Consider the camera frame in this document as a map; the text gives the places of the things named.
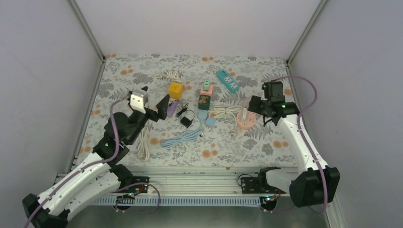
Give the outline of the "small green plug adapter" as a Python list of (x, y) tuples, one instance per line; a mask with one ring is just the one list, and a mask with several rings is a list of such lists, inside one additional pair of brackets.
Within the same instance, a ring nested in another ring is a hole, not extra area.
[(210, 89), (210, 81), (206, 80), (206, 81), (204, 81), (204, 84), (203, 84), (203, 91), (209, 91), (209, 89)]

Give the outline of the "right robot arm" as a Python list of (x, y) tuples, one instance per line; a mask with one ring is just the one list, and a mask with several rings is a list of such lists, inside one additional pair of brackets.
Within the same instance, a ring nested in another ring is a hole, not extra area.
[(262, 90), (262, 97), (251, 97), (248, 110), (268, 117), (279, 127), (296, 159), (298, 176), (278, 167), (262, 168), (257, 177), (258, 189), (262, 193), (270, 193), (274, 188), (284, 191), (298, 208), (321, 204), (326, 209), (335, 196), (339, 170), (330, 167), (313, 145), (297, 105), (285, 100), (282, 82), (265, 82)]

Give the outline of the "yellow cube power socket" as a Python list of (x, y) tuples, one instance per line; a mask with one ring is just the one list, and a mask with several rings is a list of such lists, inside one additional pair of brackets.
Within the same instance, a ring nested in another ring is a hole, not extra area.
[(168, 88), (170, 98), (180, 100), (184, 93), (184, 85), (178, 82), (171, 82)]

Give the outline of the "pink round power socket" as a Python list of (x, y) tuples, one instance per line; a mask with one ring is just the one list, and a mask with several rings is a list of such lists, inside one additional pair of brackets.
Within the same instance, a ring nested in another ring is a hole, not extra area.
[(236, 115), (236, 124), (242, 130), (249, 130), (256, 124), (256, 116), (244, 107)]

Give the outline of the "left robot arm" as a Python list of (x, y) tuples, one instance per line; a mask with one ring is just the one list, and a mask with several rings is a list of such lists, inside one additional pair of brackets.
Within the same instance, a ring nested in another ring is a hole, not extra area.
[(165, 95), (152, 110), (146, 107), (147, 90), (143, 87), (120, 98), (119, 102), (128, 101), (132, 113), (111, 111), (104, 135), (93, 151), (48, 190), (23, 199), (26, 225), (64, 228), (78, 212), (109, 193), (121, 194), (126, 200), (130, 195), (147, 192), (149, 179), (135, 177), (120, 163), (148, 121), (167, 117), (170, 96)]

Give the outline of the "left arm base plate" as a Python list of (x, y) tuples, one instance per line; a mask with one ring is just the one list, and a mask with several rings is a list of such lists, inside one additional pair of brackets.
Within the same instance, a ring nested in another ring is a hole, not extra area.
[(130, 193), (130, 194), (140, 194), (140, 193), (147, 193), (148, 192), (148, 183), (149, 183), (150, 178), (148, 176), (134, 176), (132, 179), (129, 181), (128, 185), (130, 184), (135, 184), (135, 183), (143, 183), (143, 184), (138, 184), (134, 185), (131, 187), (126, 187), (125, 192)]

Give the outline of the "pink cube power socket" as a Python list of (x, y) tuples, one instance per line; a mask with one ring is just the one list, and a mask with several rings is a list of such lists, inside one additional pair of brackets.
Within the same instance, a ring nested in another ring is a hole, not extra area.
[(200, 95), (207, 95), (212, 97), (213, 95), (213, 84), (209, 84), (209, 88), (207, 90), (205, 90), (205, 85), (202, 85), (201, 89), (200, 89)]

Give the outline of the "dark green cube socket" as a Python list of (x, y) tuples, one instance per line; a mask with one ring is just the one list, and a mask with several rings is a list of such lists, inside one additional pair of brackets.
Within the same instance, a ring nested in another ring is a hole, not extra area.
[(209, 95), (200, 95), (198, 100), (199, 110), (209, 110), (211, 103), (211, 97)]

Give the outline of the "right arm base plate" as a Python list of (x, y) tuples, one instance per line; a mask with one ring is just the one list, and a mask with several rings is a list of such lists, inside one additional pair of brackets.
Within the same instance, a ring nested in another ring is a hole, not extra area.
[(242, 176), (237, 179), (243, 194), (277, 194), (285, 192), (274, 187), (261, 187), (257, 177)]

